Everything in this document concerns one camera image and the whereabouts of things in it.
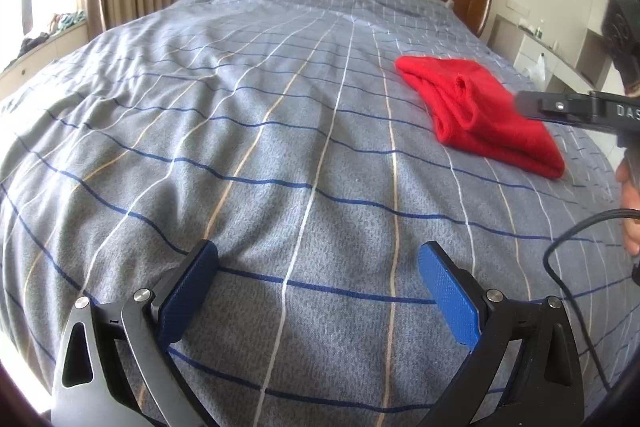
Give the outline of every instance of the blue gripper pad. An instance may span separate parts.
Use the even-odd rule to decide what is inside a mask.
[[[218,271],[218,249],[210,241],[202,247],[174,286],[158,312],[158,346],[165,350],[179,341],[191,317],[202,306],[211,281]]]
[[[481,334],[478,309],[452,272],[458,268],[448,257],[444,259],[435,248],[439,248],[437,243],[434,247],[429,243],[420,247],[418,270],[444,315],[453,336],[460,344],[465,344],[473,350]],[[451,263],[451,268],[447,267],[447,261]]]

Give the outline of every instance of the metal screw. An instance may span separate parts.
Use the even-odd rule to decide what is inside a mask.
[[[551,306],[552,308],[558,309],[562,307],[561,300],[558,297],[554,297],[553,295],[551,295],[546,301],[549,303],[549,306]]]
[[[87,304],[89,304],[89,297],[83,295],[76,301],[76,308],[81,310],[82,308],[86,308]]]
[[[140,288],[133,294],[133,300],[135,302],[144,302],[151,296],[151,291],[146,288]]]
[[[486,292],[486,298],[488,298],[491,302],[500,302],[502,301],[502,299],[504,299],[504,295],[502,295],[502,292],[500,290],[487,290]]]

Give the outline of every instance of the black cable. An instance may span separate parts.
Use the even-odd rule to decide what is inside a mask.
[[[587,344],[587,349],[591,354],[591,358],[593,359],[593,363],[598,370],[598,375],[600,380],[602,380],[602,385],[607,392],[611,391],[611,386],[607,381],[607,377],[604,374],[604,369],[602,368],[602,363],[600,362],[600,357],[596,353],[596,348],[591,342],[591,337],[589,336],[589,332],[587,331],[587,326],[584,323],[584,317],[582,316],[582,312],[578,307],[578,303],[575,301],[574,295],[571,293],[571,290],[567,287],[566,284],[558,277],[558,274],[555,272],[551,265],[549,264],[549,257],[551,256],[556,249],[562,245],[567,239],[571,238],[578,232],[581,232],[584,229],[588,229],[592,225],[596,225],[596,223],[602,223],[603,221],[608,221],[609,219],[622,219],[624,217],[630,217],[632,219],[640,219],[640,210],[632,210],[631,208],[616,208],[614,210],[606,210],[605,212],[600,212],[599,214],[594,214],[594,216],[587,217],[587,219],[583,219],[580,223],[572,226],[569,230],[561,234],[555,240],[552,241],[551,245],[545,250],[544,255],[542,256],[542,264],[545,267],[546,272],[549,274],[549,277],[553,279],[560,289],[564,293],[564,296],[571,304],[571,308],[574,309],[575,315],[578,317],[578,322],[580,323],[580,329],[582,330],[582,336],[584,337],[584,342]]]

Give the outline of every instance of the plaid bedspread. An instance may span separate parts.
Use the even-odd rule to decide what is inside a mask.
[[[415,425],[466,355],[418,274],[425,241],[510,298],[558,295],[542,253],[617,205],[606,158],[558,125],[555,182],[442,147],[394,70],[402,54],[471,58],[530,89],[427,1],[181,0],[5,100],[0,318],[45,384],[79,295],[152,285],[203,237],[220,272],[170,354],[224,426]],[[619,223],[597,225],[553,260],[612,380],[640,339],[620,242]],[[571,320],[593,407],[602,387]]]

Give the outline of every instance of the towel fold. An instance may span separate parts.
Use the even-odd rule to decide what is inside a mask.
[[[426,102],[443,145],[562,176],[564,160],[545,126],[521,116],[513,95],[477,62],[404,56],[396,68]]]

